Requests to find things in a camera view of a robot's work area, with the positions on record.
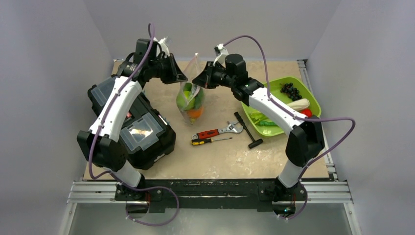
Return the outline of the bok choy green white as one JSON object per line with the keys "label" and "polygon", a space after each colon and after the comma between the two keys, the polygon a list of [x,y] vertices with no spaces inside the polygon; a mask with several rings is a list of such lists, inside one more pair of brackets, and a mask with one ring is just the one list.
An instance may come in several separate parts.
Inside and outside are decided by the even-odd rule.
{"label": "bok choy green white", "polygon": [[192,83],[185,83],[183,87],[183,92],[184,91],[190,91],[192,94],[198,94],[198,98],[196,99],[196,109],[203,105],[205,98],[203,88]]}

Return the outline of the clear zip top bag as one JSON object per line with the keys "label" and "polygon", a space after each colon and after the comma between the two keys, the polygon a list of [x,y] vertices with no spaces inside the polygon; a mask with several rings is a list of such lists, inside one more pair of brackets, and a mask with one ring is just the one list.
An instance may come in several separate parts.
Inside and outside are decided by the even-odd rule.
{"label": "clear zip top bag", "polygon": [[180,83],[176,96],[177,108],[189,125],[194,125],[204,112],[204,88],[192,83],[192,80],[202,72],[199,63],[199,53],[195,53],[183,71],[187,81]]}

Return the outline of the orange tangerine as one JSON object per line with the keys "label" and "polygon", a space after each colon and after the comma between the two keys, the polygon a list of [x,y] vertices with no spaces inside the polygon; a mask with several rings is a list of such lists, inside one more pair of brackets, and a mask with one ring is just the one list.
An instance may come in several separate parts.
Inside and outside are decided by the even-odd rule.
{"label": "orange tangerine", "polygon": [[200,106],[198,109],[192,109],[187,111],[189,118],[198,119],[204,112],[204,106]]}

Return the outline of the green apple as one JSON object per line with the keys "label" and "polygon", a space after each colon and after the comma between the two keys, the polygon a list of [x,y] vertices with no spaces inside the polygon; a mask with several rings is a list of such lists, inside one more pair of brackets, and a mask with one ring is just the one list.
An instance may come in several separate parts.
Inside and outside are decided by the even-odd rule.
{"label": "green apple", "polygon": [[182,110],[192,110],[196,108],[196,99],[198,94],[192,94],[190,91],[183,92],[184,97],[180,96],[180,104],[182,105]]}

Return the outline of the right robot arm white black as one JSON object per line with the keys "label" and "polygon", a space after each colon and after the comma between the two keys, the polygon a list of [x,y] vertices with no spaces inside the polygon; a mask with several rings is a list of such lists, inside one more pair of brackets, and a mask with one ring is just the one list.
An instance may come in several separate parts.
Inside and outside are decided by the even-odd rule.
{"label": "right robot arm white black", "polygon": [[273,96],[259,81],[249,77],[246,62],[239,54],[225,57],[225,65],[208,61],[192,83],[206,89],[228,87],[233,96],[280,127],[288,137],[288,158],[275,185],[276,196],[287,199],[294,193],[307,164],[324,149],[323,130],[316,116],[307,117]]}

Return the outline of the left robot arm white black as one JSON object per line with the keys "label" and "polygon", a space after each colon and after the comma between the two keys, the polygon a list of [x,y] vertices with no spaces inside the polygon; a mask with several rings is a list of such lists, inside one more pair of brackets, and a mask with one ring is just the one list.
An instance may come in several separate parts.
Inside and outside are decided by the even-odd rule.
{"label": "left robot arm white black", "polygon": [[141,184],[143,175],[128,162],[127,150],[119,143],[119,137],[134,100],[152,78],[159,78],[164,84],[187,81],[169,51],[167,37],[137,40],[135,52],[119,65],[111,93],[96,121],[88,131],[77,135],[88,166],[106,169],[127,187],[133,200],[142,199],[146,187]]}

